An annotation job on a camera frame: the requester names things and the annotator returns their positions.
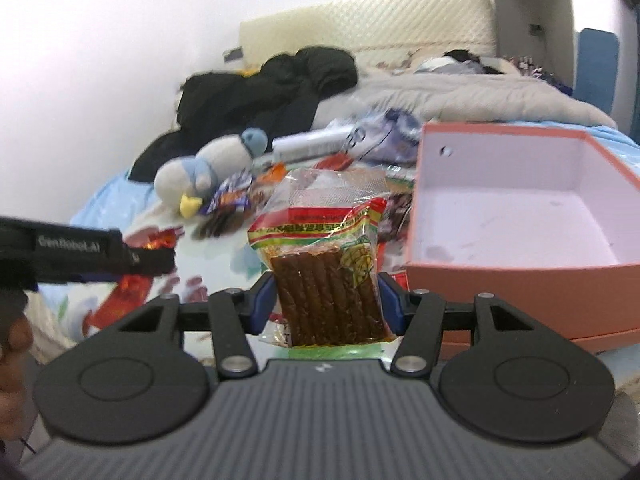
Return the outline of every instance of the black circular disc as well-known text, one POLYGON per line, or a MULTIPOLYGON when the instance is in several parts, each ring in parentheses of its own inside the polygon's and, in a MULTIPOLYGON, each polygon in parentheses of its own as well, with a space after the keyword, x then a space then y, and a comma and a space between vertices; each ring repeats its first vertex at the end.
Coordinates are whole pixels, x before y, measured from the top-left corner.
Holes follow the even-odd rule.
POLYGON ((131 444, 178 428, 207 399, 204 368, 179 348, 152 334, 98 336, 38 376, 34 400, 51 433, 94 444, 131 444))
POLYGON ((447 409, 474 430, 519 443, 560 442, 599 428, 614 395, 606 367, 569 342, 544 349, 544 340, 532 341, 481 343, 454 357, 440 376, 447 409))

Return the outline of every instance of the headboard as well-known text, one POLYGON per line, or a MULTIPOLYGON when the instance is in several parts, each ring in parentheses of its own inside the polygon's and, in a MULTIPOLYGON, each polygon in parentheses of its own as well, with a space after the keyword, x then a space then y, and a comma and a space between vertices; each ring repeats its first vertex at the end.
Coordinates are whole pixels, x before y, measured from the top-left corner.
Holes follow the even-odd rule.
POLYGON ((338 46, 360 65, 400 62, 408 52, 441 56, 466 48, 495 56, 491 0, 344 0, 300 7, 240 24, 247 67, 309 45, 338 46))

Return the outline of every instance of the pink box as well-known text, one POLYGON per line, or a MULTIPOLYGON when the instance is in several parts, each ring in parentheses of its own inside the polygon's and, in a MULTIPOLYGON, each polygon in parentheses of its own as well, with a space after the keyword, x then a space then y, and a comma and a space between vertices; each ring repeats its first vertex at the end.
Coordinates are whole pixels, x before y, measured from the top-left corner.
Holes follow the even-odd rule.
POLYGON ((407 262, 412 288, 493 292, 589 351, 638 343, 640 179, 582 130, 427 125, 407 262))

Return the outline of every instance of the stuffed duck toy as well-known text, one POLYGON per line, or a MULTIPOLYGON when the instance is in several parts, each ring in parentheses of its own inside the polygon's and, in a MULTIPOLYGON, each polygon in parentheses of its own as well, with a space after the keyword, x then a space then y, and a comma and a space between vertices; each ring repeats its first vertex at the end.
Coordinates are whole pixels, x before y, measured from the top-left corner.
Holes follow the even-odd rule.
POLYGON ((195 156, 180 156, 165 163, 154 180, 156 193, 168 208, 190 218, 223 180, 250 170, 267 143, 267 135, 260 128, 214 139, 195 156))

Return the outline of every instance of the black jacket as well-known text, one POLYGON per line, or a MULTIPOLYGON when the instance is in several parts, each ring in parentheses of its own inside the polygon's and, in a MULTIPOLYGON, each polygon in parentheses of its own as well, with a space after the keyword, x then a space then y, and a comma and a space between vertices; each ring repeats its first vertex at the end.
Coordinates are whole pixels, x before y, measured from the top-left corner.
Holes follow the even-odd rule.
POLYGON ((180 130, 152 142, 134 163, 129 179, 153 182, 168 160, 195 155, 210 140, 240 134, 249 126, 263 129, 270 145, 277 137, 306 132, 321 100, 357 82, 350 54, 320 46, 273 57, 251 77, 228 72, 195 75, 183 85, 180 130))

